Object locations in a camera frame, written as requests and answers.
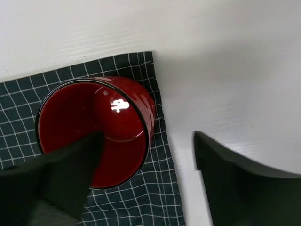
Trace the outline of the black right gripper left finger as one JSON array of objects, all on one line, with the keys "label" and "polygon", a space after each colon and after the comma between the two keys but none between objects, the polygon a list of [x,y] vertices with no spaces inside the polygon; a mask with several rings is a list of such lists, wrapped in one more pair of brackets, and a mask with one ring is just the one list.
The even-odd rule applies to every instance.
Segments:
[{"label": "black right gripper left finger", "polygon": [[0,172],[2,226],[74,226],[99,165],[104,135],[92,132]]}]

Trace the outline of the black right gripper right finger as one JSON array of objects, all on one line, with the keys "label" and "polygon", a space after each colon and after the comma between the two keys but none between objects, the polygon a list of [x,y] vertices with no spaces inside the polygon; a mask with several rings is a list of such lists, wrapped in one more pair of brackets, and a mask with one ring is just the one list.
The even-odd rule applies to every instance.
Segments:
[{"label": "black right gripper right finger", "polygon": [[214,226],[299,226],[301,176],[253,161],[205,133],[193,136]]}]

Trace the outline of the dark checkered cloth placemat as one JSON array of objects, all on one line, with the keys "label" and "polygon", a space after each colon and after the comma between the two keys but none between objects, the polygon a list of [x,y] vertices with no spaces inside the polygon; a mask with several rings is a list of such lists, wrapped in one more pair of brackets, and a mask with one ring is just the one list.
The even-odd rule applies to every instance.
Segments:
[{"label": "dark checkered cloth placemat", "polygon": [[0,171],[100,131],[76,226],[183,226],[153,53],[121,54],[0,84]]}]

